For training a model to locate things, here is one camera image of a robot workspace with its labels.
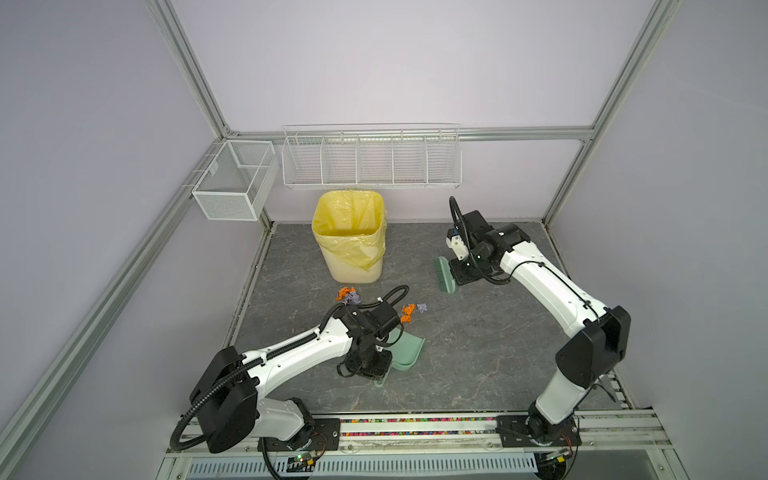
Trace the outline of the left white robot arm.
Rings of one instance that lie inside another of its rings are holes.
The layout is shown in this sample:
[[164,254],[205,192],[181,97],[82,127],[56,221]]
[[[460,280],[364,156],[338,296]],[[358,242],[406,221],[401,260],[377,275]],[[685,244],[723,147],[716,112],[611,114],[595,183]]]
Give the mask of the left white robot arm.
[[338,362],[342,378],[383,379],[392,363],[390,349],[404,334],[395,306],[408,292],[408,286],[398,285],[374,302],[338,302],[317,326],[272,346],[218,351],[189,396],[190,407],[171,434],[170,450],[205,444],[216,454],[250,434],[290,449],[308,445],[317,427],[304,402],[275,400],[270,393],[330,360]]

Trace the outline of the green plastic dustpan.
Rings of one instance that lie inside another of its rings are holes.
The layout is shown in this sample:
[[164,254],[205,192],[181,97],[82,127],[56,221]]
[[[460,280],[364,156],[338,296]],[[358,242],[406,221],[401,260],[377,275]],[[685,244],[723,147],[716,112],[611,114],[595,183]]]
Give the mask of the green plastic dustpan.
[[383,352],[387,352],[389,364],[384,376],[375,380],[374,384],[382,387],[392,371],[407,371],[412,368],[419,359],[424,344],[423,338],[404,332],[393,346],[384,347]]

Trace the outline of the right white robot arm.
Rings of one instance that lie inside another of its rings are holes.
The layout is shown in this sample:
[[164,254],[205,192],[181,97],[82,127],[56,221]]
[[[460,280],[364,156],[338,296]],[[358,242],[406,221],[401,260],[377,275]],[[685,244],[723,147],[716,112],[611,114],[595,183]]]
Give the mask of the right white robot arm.
[[446,244],[452,259],[436,261],[440,288],[484,280],[501,286],[519,282],[554,317],[568,340],[555,355],[556,370],[525,419],[500,424],[500,434],[516,434],[535,445],[577,442],[574,419],[589,391],[626,356],[631,316],[608,307],[562,273],[517,224],[489,224],[477,211],[463,212],[448,200],[452,226]]

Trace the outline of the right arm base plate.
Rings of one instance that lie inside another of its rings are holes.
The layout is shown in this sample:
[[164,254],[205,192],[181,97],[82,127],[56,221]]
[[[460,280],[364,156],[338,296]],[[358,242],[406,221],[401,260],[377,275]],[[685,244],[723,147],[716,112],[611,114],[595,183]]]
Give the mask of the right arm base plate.
[[512,447],[577,447],[582,444],[573,415],[559,424],[550,424],[538,415],[500,415],[496,433],[502,446]]

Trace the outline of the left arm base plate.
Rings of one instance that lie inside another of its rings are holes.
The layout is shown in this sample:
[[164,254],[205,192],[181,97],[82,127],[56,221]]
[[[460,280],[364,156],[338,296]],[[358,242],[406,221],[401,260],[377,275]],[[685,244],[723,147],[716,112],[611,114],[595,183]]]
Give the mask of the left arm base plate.
[[260,439],[257,449],[262,451],[266,447],[268,452],[337,451],[340,440],[341,419],[319,418],[287,441],[272,437]]

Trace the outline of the green hand brush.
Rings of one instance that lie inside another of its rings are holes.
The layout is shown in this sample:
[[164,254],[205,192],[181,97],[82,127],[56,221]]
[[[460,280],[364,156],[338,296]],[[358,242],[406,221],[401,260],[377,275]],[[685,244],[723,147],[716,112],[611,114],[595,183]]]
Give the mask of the green hand brush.
[[449,260],[444,256],[438,256],[434,261],[434,265],[440,291],[446,294],[453,294],[456,291],[457,284],[452,275]]

